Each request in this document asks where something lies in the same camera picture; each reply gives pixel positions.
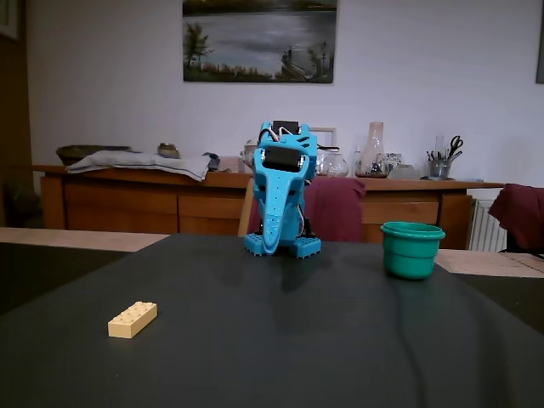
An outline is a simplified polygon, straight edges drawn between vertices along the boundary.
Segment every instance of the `pen holder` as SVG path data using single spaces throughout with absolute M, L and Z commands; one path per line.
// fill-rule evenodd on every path
M 432 160 L 428 163 L 429 177 L 447 179 L 450 176 L 451 160 Z

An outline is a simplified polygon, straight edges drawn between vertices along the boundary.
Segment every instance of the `folded blanket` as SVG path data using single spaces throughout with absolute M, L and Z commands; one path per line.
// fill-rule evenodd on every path
M 83 173 L 109 167 L 145 168 L 183 174 L 196 181 L 203 181 L 206 178 L 209 162 L 210 156 L 208 155 L 188 159 L 167 159 L 149 153 L 102 150 L 84 157 L 77 163 L 68 166 L 66 170 L 68 173 Z

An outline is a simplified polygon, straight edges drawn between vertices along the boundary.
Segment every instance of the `glass jar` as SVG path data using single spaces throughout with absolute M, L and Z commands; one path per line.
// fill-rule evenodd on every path
M 321 174 L 328 177 L 346 177 L 349 173 L 348 163 L 340 150 L 329 150 L 321 165 Z
M 318 149 L 317 150 L 317 158 L 315 160 L 315 173 L 318 176 L 323 176 L 323 161 L 326 157 L 326 150 Z

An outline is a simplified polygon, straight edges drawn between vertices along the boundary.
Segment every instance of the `radiator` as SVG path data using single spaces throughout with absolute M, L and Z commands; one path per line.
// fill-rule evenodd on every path
M 492 200 L 473 201 L 473 225 L 470 233 L 470 251 L 499 252 L 507 247 L 507 232 L 490 216 Z

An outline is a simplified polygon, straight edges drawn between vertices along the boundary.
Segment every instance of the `scissors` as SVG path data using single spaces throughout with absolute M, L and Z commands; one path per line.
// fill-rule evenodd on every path
M 461 136 L 454 137 L 450 142 L 450 154 L 448 155 L 448 160 L 451 159 L 453 155 L 455 155 L 456 150 L 459 150 L 461 146 L 463 145 L 463 141 L 461 139 Z

